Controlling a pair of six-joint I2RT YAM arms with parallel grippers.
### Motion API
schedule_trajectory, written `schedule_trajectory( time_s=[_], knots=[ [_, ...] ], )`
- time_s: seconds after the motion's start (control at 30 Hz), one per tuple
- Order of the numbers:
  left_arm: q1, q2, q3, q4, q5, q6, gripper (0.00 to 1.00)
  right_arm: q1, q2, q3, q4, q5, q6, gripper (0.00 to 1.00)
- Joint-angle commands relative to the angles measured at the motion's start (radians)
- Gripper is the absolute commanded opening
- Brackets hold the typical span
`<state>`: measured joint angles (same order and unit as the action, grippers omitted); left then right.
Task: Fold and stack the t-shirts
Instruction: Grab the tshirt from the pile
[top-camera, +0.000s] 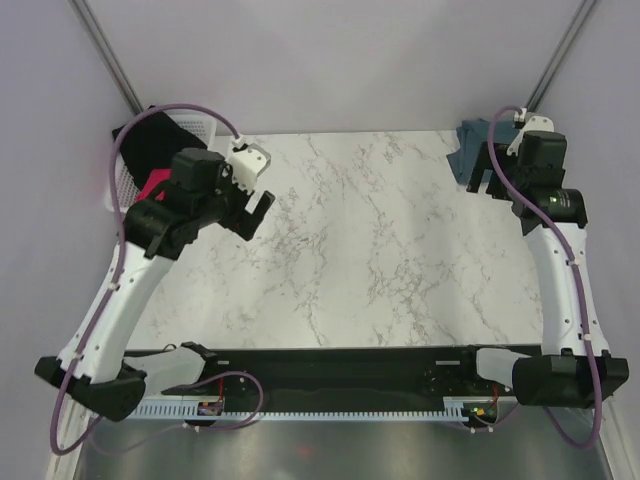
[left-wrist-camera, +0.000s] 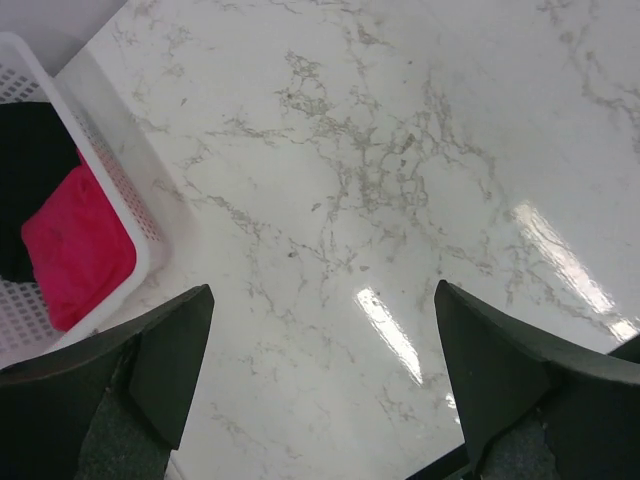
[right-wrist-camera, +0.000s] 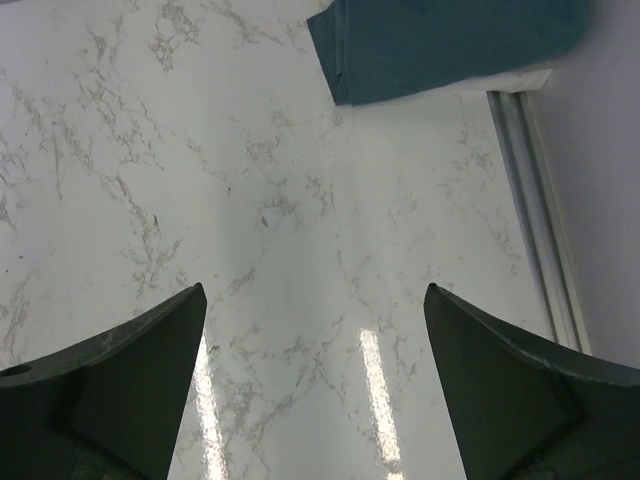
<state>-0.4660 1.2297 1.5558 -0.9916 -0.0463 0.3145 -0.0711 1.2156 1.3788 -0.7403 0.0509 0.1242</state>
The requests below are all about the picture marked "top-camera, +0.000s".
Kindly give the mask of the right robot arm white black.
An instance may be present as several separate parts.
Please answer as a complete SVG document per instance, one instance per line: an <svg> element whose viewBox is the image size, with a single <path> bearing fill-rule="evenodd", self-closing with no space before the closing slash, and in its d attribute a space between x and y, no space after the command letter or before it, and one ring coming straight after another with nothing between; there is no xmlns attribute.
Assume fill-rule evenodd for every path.
<svg viewBox="0 0 640 480"><path fill-rule="evenodd" d="M541 351L533 356L481 347L458 368L467 392L493 382L511 389L522 405L589 409L629 378L628 362L612 356L595 311L586 268L587 215L583 196L566 189L564 135L529 130L497 159L511 193L492 175L487 194L510 202L534 259L543 318Z"/></svg>

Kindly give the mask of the red t shirt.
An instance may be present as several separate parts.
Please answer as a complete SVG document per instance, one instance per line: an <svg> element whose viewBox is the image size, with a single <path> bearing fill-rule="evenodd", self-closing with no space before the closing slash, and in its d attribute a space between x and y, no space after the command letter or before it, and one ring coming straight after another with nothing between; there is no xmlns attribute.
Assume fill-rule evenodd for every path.
<svg viewBox="0 0 640 480"><path fill-rule="evenodd" d="M153 200L162 200L165 196L164 190L159 187L165 181L170 178L170 169L154 169L151 171L145 185L136 197L136 201L151 198Z"/></svg>

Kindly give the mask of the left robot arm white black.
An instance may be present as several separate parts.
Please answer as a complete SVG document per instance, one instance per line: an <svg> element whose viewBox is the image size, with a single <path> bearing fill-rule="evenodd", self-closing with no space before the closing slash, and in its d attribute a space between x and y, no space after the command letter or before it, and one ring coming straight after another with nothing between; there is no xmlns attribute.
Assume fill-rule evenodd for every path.
<svg viewBox="0 0 640 480"><path fill-rule="evenodd" d="M37 362L36 375L113 422L171 388L215 389L215 355L199 344L138 358L126 348L156 287L201 229L218 224L245 241L254 237L275 197L264 192L253 211L246 206L270 164L256 144L227 156L196 148L177 153L168 179L128 208L124 241L91 312L58 355Z"/></svg>

